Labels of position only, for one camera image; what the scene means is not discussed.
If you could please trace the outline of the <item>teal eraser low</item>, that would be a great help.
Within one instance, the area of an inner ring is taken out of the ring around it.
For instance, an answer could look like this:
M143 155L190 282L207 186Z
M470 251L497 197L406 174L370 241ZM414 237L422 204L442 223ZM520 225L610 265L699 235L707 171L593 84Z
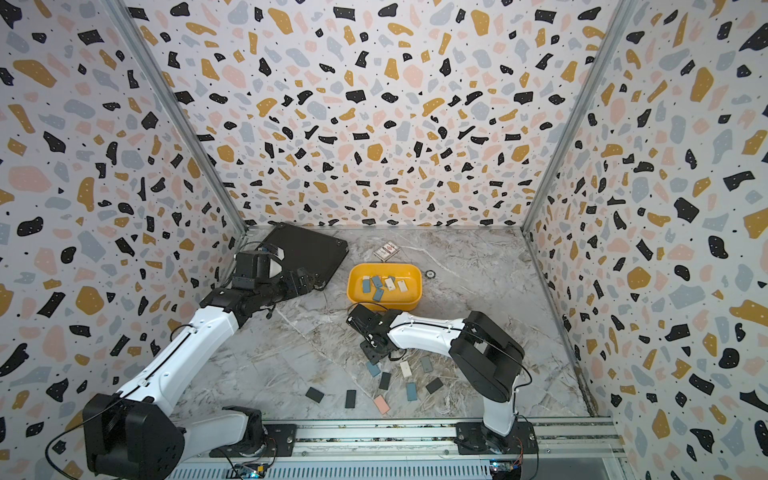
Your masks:
M366 363L366 368L372 377L377 377L381 373L380 368L371 362Z

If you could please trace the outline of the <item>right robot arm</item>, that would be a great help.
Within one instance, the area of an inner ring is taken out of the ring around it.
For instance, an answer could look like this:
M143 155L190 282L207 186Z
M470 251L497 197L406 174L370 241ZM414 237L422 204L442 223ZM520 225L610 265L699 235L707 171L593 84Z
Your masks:
M430 319L407 311L374 311L355 305L346 323L362 336L360 347L375 365L399 350L422 350L449 357L483 397L483 425L498 438L517 421L518 377L526 373L523 347L487 315L472 311L454 320Z

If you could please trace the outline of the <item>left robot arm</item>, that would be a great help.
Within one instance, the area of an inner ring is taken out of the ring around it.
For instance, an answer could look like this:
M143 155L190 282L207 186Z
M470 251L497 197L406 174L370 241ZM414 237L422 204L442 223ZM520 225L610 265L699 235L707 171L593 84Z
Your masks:
M311 292L317 279L305 268L287 270L283 252L241 254L230 283L211 291L178 336L112 395L98 394L83 409L88 469L122 479L164 479L194 456L276 450L258 409L228 406L221 413L175 424L171 415L210 357L261 310Z

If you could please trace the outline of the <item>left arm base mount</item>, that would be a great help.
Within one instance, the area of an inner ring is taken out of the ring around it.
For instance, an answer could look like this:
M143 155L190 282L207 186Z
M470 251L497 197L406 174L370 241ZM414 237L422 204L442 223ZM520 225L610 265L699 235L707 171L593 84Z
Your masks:
M297 425L278 423L260 425L260 428L247 427L244 437L229 445L210 451L210 458L230 459L272 459L290 457L296 440Z

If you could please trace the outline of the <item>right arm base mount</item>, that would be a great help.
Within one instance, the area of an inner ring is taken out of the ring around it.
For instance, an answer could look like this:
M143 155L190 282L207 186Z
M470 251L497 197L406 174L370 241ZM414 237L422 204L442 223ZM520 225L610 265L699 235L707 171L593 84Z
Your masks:
M537 454L538 442L530 422L515 420L512 430L506 436L499 436L481 422L459 422L455 425L460 455L520 455Z

